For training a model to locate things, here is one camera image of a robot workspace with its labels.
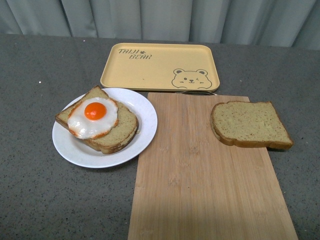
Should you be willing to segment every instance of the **curtain fold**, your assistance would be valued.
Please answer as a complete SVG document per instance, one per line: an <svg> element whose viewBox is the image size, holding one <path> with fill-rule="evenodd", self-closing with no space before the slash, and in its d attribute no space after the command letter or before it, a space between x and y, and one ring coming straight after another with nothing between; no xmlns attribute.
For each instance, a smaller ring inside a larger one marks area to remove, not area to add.
<svg viewBox="0 0 320 240"><path fill-rule="evenodd" d="M0 0L0 33L320 50L320 1Z"/></svg>

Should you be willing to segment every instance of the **bear face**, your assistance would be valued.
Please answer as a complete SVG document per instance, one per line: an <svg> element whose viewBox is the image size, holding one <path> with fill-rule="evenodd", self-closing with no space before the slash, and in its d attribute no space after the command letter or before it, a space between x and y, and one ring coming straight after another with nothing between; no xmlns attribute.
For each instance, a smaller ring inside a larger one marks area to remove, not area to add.
<svg viewBox="0 0 320 240"><path fill-rule="evenodd" d="M208 89L212 86L212 82L208 79L208 72L203 69L197 71L185 71L183 69L175 69L172 85L181 89Z"/></svg>

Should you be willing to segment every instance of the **bamboo cutting board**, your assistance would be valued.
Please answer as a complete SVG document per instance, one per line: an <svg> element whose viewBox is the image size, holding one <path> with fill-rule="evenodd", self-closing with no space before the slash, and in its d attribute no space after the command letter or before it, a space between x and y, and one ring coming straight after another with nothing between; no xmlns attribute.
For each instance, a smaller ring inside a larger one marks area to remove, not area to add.
<svg viewBox="0 0 320 240"><path fill-rule="evenodd" d="M298 239L267 149L224 145L211 130L215 104L247 97L148 99L158 128L139 155L129 240Z"/></svg>

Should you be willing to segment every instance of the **toast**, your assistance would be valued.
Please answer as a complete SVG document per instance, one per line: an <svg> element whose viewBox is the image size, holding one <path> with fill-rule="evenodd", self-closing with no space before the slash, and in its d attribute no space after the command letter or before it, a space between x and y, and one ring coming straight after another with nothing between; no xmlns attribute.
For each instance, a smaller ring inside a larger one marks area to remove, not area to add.
<svg viewBox="0 0 320 240"><path fill-rule="evenodd" d="M108 99L109 95L103 91L100 86L93 87L88 93L86 93L80 100L67 107L60 113L55 115L57 123L62 125L64 128L68 128L69 113L72 109L83 102L84 100L100 97ZM113 154L122 150L127 146L137 133L139 128L139 122L137 116L129 110L122 102L114 100L118 105L118 124L113 127L110 132L102 137L96 139L80 139L86 145L96 151L101 151L103 154Z"/></svg>
<svg viewBox="0 0 320 240"><path fill-rule="evenodd" d="M270 101L218 103L210 123L219 141L229 146L287 150L294 144Z"/></svg>

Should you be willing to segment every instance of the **orange yolk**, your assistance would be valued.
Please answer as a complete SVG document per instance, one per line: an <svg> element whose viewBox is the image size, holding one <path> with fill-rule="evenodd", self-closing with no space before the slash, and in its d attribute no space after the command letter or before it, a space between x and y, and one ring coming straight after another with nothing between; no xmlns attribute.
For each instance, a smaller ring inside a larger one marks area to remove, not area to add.
<svg viewBox="0 0 320 240"><path fill-rule="evenodd" d="M107 113L107 108L100 102L92 102L85 107L84 115L89 120L99 120Z"/></svg>

